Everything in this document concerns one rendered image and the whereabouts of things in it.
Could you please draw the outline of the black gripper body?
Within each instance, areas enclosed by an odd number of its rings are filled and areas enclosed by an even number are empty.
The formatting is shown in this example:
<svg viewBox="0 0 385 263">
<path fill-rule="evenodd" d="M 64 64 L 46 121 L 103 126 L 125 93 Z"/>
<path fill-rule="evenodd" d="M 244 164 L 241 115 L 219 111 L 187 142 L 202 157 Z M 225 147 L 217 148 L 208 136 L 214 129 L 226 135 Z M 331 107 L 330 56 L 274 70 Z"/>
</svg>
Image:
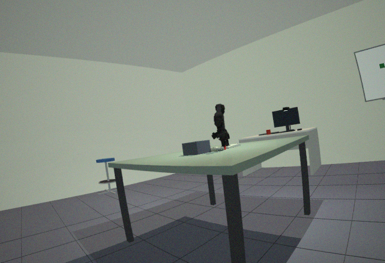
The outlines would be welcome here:
<svg viewBox="0 0 385 263">
<path fill-rule="evenodd" d="M 220 138 L 220 139 L 227 138 L 228 139 L 228 137 L 225 135 L 224 128 L 219 128 L 219 129 L 217 129 L 217 131 L 219 132 L 219 134 L 217 134 L 217 138 Z"/>
</svg>

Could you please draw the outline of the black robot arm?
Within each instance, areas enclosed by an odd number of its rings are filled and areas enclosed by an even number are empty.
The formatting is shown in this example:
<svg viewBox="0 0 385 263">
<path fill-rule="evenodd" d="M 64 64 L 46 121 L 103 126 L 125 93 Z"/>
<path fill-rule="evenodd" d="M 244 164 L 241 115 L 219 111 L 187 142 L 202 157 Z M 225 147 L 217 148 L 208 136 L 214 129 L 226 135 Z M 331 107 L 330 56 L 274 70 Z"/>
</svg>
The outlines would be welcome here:
<svg viewBox="0 0 385 263">
<path fill-rule="evenodd" d="M 217 112 L 214 115 L 214 124 L 217 127 L 217 129 L 224 128 L 225 135 L 228 137 L 228 139 L 230 139 L 229 134 L 227 133 L 224 126 L 224 110 L 225 110 L 224 105 L 216 104 L 215 109 Z M 217 137 L 217 134 L 219 134 L 219 132 L 212 133 L 213 139 Z M 229 146 L 228 139 L 226 140 L 226 146 Z"/>
</svg>

